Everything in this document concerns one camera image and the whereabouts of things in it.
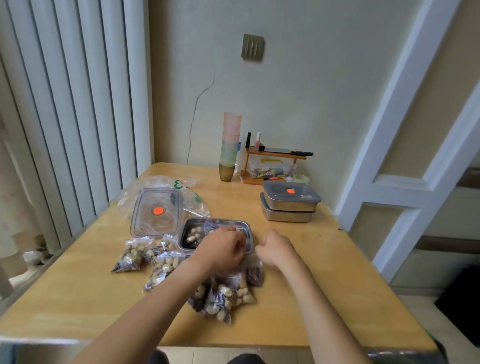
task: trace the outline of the hand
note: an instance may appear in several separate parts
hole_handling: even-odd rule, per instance
[[[202,239],[190,259],[200,262],[210,276],[236,267],[245,249],[245,233],[233,226],[222,226]]]
[[[292,259],[300,259],[290,239],[277,230],[270,230],[255,247],[255,252],[266,264],[280,269]]]

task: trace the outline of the orange valve button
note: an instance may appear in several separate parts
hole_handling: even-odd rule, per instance
[[[152,211],[152,213],[157,216],[163,214],[164,212],[165,212],[165,209],[161,206],[155,207]]]

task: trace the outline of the wooden shelf organizer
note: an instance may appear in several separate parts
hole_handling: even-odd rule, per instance
[[[265,157],[290,158],[293,159],[293,163],[297,163],[297,159],[307,159],[306,156],[295,156],[288,153],[261,152],[260,150],[255,150],[255,147],[253,146],[245,148],[245,151],[247,152],[247,157],[245,158],[245,165],[243,166],[243,170],[240,172],[240,180],[244,184],[256,184],[259,186],[263,185],[263,178],[252,178],[247,172],[248,157],[250,156],[250,154],[256,154]]]

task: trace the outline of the green number 3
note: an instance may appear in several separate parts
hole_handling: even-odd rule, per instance
[[[175,184],[173,185],[173,187],[176,188],[177,190],[181,190],[181,189],[183,188],[182,184],[183,184],[182,181],[176,180],[176,181],[175,181]]]

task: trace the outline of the vertical blinds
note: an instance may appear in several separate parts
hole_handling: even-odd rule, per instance
[[[152,163],[147,12],[146,0],[0,0],[0,116],[51,247]]]

